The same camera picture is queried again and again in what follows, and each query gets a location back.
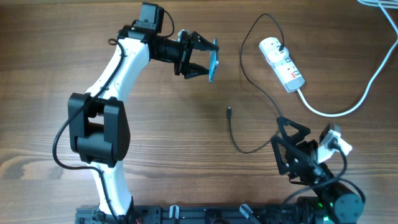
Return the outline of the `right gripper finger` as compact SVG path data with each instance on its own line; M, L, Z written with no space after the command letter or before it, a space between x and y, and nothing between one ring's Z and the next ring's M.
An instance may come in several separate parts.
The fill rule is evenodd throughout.
M306 136L308 136L311 133L310 128L303 126L301 124L298 124L296 122L293 122L292 120L279 116L277 118L277 124L279 127L279 131L282 135L282 139L287 141L288 143L292 145L296 145L300 142L302 142ZM294 128L297 132L293 135L288 135L287 131L285 130L285 127L292 127Z
M280 175L287 175L291 173L291 167L288 162L284 162L282 159L282 153L289 151L291 145L288 141L282 139L279 136L273 136L271 138L272 149L275 155L275 161Z

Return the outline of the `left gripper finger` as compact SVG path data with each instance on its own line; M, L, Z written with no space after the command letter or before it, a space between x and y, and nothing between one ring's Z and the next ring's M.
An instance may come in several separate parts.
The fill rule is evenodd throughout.
M201 36L196 31L193 31L190 34L190 43L193 49L201 50L201 51L218 51L219 47L212 42L206 40L203 36Z
M184 79L190 79L207 74L209 74L209 70L207 68L195 63L189 63L184 70Z

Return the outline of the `blue screen Galaxy smartphone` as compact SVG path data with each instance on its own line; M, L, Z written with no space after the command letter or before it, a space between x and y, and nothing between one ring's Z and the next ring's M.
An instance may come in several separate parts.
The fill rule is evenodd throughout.
M219 53L218 50L211 50L209 56L209 83L213 83L216 75L216 71L219 65Z

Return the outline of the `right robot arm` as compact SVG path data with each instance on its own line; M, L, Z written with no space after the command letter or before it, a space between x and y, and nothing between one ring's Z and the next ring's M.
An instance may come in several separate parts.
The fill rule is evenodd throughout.
M310 129L285 117L277 118L281 136L271 139L277 167L281 175L299 178L318 196L329 217L335 223L356 223L363 212L364 195L356 195L345 187L341 176L346 172L346 156L352 146L341 138L340 127L328 124L320 135L320 141L306 141ZM333 175L326 160L339 152L343 158L343 170Z

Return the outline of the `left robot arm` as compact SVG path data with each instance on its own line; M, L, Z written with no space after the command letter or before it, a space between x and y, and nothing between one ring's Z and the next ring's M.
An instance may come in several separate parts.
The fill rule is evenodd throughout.
M71 149L95 177L103 223L132 219L134 203L123 167L131 139L124 104L142 70L158 60L172 63L174 73L186 79L208 75L212 82L215 77L218 41L188 30L175 40L161 35L166 14L157 4L143 3L139 18L109 40L116 50L99 79L86 93L74 93L68 100Z

